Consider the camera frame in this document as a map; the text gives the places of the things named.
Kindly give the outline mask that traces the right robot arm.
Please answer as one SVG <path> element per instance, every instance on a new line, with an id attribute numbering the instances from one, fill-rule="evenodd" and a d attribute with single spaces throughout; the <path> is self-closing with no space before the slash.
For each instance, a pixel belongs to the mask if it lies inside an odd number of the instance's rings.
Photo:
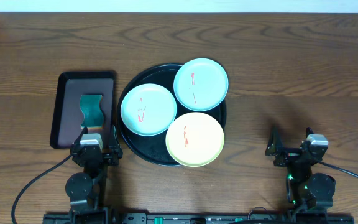
<path id="1" fill-rule="evenodd" d="M 322 160 L 328 146 L 325 136 L 311 128 L 306 129 L 306 139 L 299 147 L 285 147 L 278 129 L 271 131 L 265 155 L 275 157 L 275 166 L 287 168 L 287 198 L 294 204 L 287 213 L 291 222 L 328 222 L 327 209 L 333 206 L 336 181 L 311 169 Z"/>

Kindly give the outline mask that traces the mint green plate top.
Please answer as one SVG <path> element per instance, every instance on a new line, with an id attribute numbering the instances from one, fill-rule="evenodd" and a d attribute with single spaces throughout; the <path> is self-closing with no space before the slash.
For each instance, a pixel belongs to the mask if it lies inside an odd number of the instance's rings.
<path id="1" fill-rule="evenodd" d="M 229 80 L 225 69 L 214 60 L 196 58 L 177 71 L 173 90 L 177 100 L 189 110 L 207 111 L 226 97 Z"/>

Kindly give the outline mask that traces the mint green plate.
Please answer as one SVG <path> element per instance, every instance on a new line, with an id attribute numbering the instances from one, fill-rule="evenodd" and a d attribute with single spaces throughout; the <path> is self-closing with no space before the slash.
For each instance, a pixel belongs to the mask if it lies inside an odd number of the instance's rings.
<path id="1" fill-rule="evenodd" d="M 165 87 L 147 83 L 125 95 L 120 112 L 130 131 L 140 136 L 155 136 L 167 130 L 175 120 L 177 104 Z"/>
<path id="2" fill-rule="evenodd" d="M 177 100 L 189 110 L 207 111 L 226 97 L 229 80 L 225 69 L 214 60 L 196 58 L 177 71 L 173 90 Z"/>

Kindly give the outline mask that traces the green sponge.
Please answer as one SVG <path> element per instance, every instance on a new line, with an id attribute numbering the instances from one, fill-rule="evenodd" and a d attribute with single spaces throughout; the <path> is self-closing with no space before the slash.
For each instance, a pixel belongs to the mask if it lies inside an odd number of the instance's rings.
<path id="1" fill-rule="evenodd" d="M 81 95 L 80 110 L 83 114 L 82 129 L 103 129 L 104 114 L 101 110 L 102 99 L 102 95 Z"/>

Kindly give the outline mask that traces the yellow plate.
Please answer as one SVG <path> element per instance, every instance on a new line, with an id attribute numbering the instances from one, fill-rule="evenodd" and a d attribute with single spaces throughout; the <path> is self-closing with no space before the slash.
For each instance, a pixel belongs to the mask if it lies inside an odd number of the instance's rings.
<path id="1" fill-rule="evenodd" d="M 181 115 L 169 127 L 165 144 L 171 157 L 183 166 L 201 167 L 214 161 L 224 146 L 221 125 L 206 113 Z"/>

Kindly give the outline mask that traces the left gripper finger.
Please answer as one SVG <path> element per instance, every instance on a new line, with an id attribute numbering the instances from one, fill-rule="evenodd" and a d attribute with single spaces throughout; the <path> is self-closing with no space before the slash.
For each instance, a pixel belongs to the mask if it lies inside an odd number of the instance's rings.
<path id="1" fill-rule="evenodd" d="M 83 136 L 84 134 L 87 134 L 87 133 L 88 133 L 88 128 L 85 126 L 85 127 L 82 129 L 80 135 L 78 136 L 78 139 L 81 140 L 82 136 Z"/>
<path id="2" fill-rule="evenodd" d="M 109 149 L 112 152 L 119 152 L 119 140 L 117 138 L 117 132 L 115 125 L 111 126 L 111 131 L 109 135 Z"/>

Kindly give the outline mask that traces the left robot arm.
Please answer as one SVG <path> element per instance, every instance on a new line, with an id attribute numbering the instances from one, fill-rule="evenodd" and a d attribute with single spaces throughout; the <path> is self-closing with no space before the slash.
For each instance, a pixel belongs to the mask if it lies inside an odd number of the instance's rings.
<path id="1" fill-rule="evenodd" d="M 73 174 L 65 185 L 70 198 L 70 223 L 115 223 L 114 211 L 104 204 L 104 196 L 108 167 L 117 166 L 123 156 L 116 127 L 111 127 L 105 151 L 101 135 L 83 128 L 71 145 L 70 155 L 83 168 L 83 172 Z"/>

